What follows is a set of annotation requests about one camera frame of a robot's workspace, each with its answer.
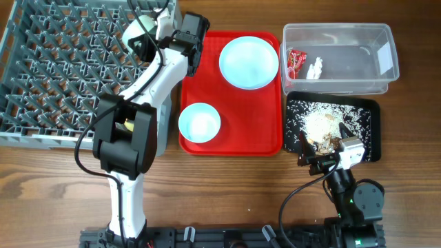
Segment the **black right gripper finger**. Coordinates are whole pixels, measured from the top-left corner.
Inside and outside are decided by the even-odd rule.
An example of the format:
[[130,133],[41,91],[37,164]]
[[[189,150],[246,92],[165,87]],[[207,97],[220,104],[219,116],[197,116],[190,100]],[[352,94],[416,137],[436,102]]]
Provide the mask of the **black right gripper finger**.
[[315,153],[307,141],[303,131],[299,133],[300,152],[298,153],[298,166],[307,166],[313,163]]
[[351,138],[355,136],[355,134],[353,134],[344,123],[339,123],[339,130],[341,139]]

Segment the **light green bowl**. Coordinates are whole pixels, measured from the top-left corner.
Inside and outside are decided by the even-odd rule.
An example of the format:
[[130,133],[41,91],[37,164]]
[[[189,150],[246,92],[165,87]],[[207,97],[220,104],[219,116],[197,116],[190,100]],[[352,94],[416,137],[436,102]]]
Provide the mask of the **light green bowl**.
[[[156,37],[156,29],[157,29],[157,24],[155,22],[155,20],[153,20],[153,18],[147,16],[147,15],[142,15],[139,17],[141,23],[144,25],[145,29],[149,32],[149,34],[155,38]],[[123,36],[122,36],[122,42],[125,45],[125,47],[127,48],[129,53],[133,53],[133,49],[129,46],[129,40],[135,37],[139,37],[142,34],[144,34],[144,30],[142,29],[141,25],[139,24],[139,22],[135,19],[133,20],[133,22],[131,22],[131,24],[129,24],[129,26],[127,27],[127,29],[124,31]]]

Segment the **food scraps and rice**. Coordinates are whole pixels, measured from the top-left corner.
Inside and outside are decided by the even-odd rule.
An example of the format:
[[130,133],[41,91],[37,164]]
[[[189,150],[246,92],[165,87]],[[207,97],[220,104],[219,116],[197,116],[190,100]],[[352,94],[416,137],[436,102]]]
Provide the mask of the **food scraps and rice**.
[[339,148],[342,139],[339,124],[344,124],[364,144],[364,161],[371,160],[371,111],[350,105],[288,100],[284,149],[300,149],[301,132],[317,155],[327,155]]

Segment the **white tissue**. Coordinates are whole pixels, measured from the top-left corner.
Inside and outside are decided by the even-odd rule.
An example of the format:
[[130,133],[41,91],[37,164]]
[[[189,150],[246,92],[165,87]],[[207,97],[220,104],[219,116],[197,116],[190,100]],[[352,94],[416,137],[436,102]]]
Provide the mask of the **white tissue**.
[[322,59],[320,57],[317,57],[315,63],[309,66],[306,79],[317,80],[320,78],[321,73],[322,73]]

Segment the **yellow plastic cup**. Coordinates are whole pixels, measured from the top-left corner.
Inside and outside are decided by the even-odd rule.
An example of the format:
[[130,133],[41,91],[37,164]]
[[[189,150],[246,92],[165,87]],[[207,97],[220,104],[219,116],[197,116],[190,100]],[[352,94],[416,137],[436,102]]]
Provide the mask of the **yellow plastic cup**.
[[130,119],[126,119],[124,122],[124,126],[128,131],[130,131],[130,132],[134,131],[134,121],[132,121]]

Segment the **red snack wrapper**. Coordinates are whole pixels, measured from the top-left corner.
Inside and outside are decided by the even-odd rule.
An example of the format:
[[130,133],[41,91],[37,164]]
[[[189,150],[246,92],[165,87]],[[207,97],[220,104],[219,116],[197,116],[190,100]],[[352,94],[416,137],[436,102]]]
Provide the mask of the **red snack wrapper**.
[[287,69],[288,69],[289,78],[291,79],[298,78],[298,73],[302,68],[303,64],[305,63],[306,58],[307,58],[306,52],[300,50],[294,50],[294,49],[291,49],[288,52]]

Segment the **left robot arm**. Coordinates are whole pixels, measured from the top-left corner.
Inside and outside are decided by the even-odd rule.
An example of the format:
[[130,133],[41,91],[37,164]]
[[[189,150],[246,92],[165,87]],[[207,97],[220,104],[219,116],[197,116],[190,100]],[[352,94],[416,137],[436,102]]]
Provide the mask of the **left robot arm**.
[[188,12],[175,29],[170,17],[143,15],[124,31],[123,44],[147,62],[147,69],[118,95],[104,94],[98,105],[93,155],[109,180],[112,218],[99,243],[104,247],[146,247],[143,176],[157,149],[161,110],[174,86],[194,76],[209,21]]

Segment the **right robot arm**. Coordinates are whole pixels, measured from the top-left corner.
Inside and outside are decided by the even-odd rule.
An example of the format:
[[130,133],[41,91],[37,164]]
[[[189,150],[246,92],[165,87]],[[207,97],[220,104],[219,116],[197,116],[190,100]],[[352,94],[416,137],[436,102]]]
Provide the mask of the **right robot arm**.
[[342,139],[337,151],[317,155],[300,132],[299,166],[309,166],[309,174],[323,174],[328,197],[338,215],[326,218],[318,227],[302,230],[305,246],[310,247],[385,247],[382,220],[384,187],[371,179],[356,180],[351,167],[362,161],[364,143],[343,124],[339,124]]

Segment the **black rectangular waste tray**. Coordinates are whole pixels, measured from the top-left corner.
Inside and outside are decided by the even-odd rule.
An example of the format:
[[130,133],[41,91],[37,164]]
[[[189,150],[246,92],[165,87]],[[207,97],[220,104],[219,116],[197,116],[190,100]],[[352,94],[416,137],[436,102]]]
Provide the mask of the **black rectangular waste tray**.
[[381,131],[380,131],[380,106],[374,100],[359,99],[348,96],[334,96],[328,94],[315,94],[306,92],[290,92],[288,100],[311,101],[320,103],[333,103],[338,105],[350,105],[361,107],[371,111],[371,160],[378,161],[381,157]]

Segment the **clear plastic waste bin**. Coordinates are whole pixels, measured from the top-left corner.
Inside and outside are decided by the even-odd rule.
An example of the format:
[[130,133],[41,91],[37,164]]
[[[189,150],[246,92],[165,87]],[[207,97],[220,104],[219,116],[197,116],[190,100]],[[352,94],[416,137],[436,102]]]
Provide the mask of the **clear plastic waste bin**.
[[[291,49],[307,53],[297,79],[288,76]],[[322,59],[321,76],[306,79],[317,57]],[[383,94],[400,77],[391,28],[385,23],[289,23],[280,45],[280,75],[285,94]]]

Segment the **grey plastic dishwasher rack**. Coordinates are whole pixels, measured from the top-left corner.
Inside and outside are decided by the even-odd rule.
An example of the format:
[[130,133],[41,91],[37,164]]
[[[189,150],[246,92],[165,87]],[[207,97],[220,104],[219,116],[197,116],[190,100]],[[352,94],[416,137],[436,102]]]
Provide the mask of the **grey plastic dishwasher rack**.
[[121,93],[147,69],[123,33],[156,8],[182,18],[177,1],[15,1],[1,39],[1,144],[90,149],[93,132],[81,133],[100,95]]

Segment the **red plastic serving tray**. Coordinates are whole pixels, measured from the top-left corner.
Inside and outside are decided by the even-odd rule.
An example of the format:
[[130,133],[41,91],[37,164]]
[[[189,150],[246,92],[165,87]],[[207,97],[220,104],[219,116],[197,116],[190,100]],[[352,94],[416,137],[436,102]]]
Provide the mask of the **red plastic serving tray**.
[[272,156],[283,143],[280,77],[257,90],[230,85],[219,68],[221,50],[238,37],[263,39],[277,50],[278,39],[270,32],[210,31],[204,41],[201,64],[193,77],[182,82],[181,109],[206,103],[220,114],[220,131],[206,143],[193,143],[179,137],[183,150],[193,155]]

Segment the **light blue round plate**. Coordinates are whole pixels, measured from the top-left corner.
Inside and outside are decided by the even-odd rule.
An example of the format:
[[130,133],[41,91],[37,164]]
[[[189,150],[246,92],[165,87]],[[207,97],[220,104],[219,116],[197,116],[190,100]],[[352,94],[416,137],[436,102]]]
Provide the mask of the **light blue round plate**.
[[224,79],[242,90],[257,90],[269,85],[278,73],[278,55],[262,38],[238,37],[230,41],[219,56]]

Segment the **light blue bowl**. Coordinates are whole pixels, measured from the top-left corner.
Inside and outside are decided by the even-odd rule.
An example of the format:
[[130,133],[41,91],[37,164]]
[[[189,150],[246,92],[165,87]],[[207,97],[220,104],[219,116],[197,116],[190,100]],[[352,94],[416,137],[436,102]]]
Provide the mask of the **light blue bowl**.
[[213,106],[207,103],[193,103],[181,112],[178,128],[187,141],[206,143],[219,133],[221,117]]

